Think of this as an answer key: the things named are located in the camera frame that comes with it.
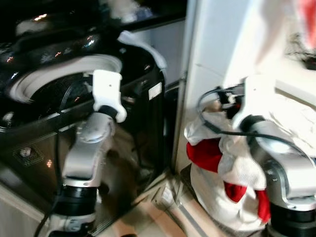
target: red cloth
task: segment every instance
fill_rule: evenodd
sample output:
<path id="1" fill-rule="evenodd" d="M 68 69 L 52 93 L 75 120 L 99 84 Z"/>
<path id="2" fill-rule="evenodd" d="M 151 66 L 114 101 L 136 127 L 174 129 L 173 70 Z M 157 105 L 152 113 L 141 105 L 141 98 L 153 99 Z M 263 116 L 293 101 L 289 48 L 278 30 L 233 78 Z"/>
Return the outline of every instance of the red cloth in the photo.
<path id="1" fill-rule="evenodd" d="M 268 222 L 271 218 L 270 202 L 265 190 L 255 190 L 257 198 L 259 200 L 258 216 L 263 222 Z"/>
<path id="2" fill-rule="evenodd" d="M 298 13 L 303 22 L 303 37 L 312 49 L 316 48 L 316 2 L 313 0 L 297 0 Z"/>
<path id="3" fill-rule="evenodd" d="M 187 143 L 187 155 L 189 159 L 202 169 L 217 173 L 218 164 L 222 153 L 218 147 L 220 138 L 205 139 L 195 146 Z M 234 202 L 239 202 L 246 193 L 247 187 L 224 182 L 226 195 Z M 263 222 L 270 219 L 270 202 L 266 191 L 256 190 L 259 201 L 258 216 Z"/>

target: black washing machine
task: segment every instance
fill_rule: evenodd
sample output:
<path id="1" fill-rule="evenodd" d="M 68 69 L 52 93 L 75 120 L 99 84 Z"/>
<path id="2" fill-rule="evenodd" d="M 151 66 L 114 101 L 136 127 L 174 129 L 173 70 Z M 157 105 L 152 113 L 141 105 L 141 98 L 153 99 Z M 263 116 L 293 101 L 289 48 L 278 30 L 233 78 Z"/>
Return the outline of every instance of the black washing machine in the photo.
<path id="1" fill-rule="evenodd" d="M 14 15 L 13 2 L 18 6 Z M 116 206 L 105 211 L 116 218 L 169 166 L 163 145 L 163 72 L 149 51 L 118 40 L 121 30 L 110 25 L 106 6 L 97 1 L 27 3 L 1 3 L 13 19 L 8 18 L 0 42 L 0 182 L 36 208 L 50 208 L 56 134 L 63 164 L 76 125 L 93 111 L 92 75 L 79 70 L 45 83 L 49 75 L 36 73 L 90 56 L 113 57 L 121 64 L 127 118 L 117 127 L 117 150 L 106 159 L 100 193 L 105 206 Z M 34 84 L 22 87 L 30 75 L 40 78 L 37 89 Z M 31 95 L 29 101 L 23 101 L 24 93 Z"/>

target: red and white cloth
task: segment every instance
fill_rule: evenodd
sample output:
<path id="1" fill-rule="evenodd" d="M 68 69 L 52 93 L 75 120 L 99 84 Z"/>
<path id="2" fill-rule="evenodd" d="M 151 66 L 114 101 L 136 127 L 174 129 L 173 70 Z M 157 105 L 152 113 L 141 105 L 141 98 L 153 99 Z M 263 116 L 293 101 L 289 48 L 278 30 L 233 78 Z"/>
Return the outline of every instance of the red and white cloth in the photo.
<path id="1" fill-rule="evenodd" d="M 220 139 L 216 138 L 205 139 L 195 146 L 187 143 L 187 154 L 189 159 L 202 169 L 218 173 L 218 165 L 222 159 L 222 153 L 219 149 L 219 141 Z M 223 182 L 226 195 L 233 202 L 239 202 L 245 195 L 247 186 L 227 183 L 225 181 Z M 264 189 L 255 190 L 255 193 L 258 199 L 258 217 L 266 223 L 271 217 L 268 196 Z"/>
<path id="2" fill-rule="evenodd" d="M 232 130 L 223 112 L 203 115 L 217 126 Z M 251 157 L 245 138 L 220 137 L 203 126 L 199 118 L 186 126 L 185 137 L 187 155 L 194 163 L 192 185 L 204 209 L 234 230 L 264 228 L 270 219 L 266 178 Z"/>

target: washing machine drum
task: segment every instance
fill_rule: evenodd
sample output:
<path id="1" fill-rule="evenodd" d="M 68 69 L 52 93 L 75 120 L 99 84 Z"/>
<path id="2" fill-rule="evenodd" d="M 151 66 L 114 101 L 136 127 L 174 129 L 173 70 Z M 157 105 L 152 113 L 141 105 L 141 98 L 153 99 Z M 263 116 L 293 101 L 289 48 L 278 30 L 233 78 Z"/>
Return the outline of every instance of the washing machine drum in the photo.
<path id="1" fill-rule="evenodd" d="M 41 117 L 46 116 L 91 99 L 92 74 L 97 69 L 119 73 L 122 63 L 106 54 L 74 58 L 20 76 L 11 83 L 7 94 L 15 101 L 32 103 Z"/>

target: white plastic bracket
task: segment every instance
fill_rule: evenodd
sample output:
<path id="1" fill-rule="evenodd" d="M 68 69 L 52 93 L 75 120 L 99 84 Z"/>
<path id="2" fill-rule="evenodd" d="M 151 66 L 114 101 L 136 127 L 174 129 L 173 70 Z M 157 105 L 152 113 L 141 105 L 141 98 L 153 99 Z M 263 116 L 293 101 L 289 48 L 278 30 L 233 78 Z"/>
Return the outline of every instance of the white plastic bracket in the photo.
<path id="1" fill-rule="evenodd" d="M 252 75 L 245 79 L 244 98 L 240 111 L 233 118 L 233 129 L 248 115 L 269 118 L 270 104 L 275 94 L 275 81 L 269 76 Z"/>
<path id="2" fill-rule="evenodd" d="M 93 108 L 97 112 L 101 106 L 107 105 L 116 109 L 117 122 L 123 122 L 126 119 L 127 112 L 120 102 L 120 81 L 122 76 L 119 73 L 107 70 L 95 70 L 93 72 Z"/>

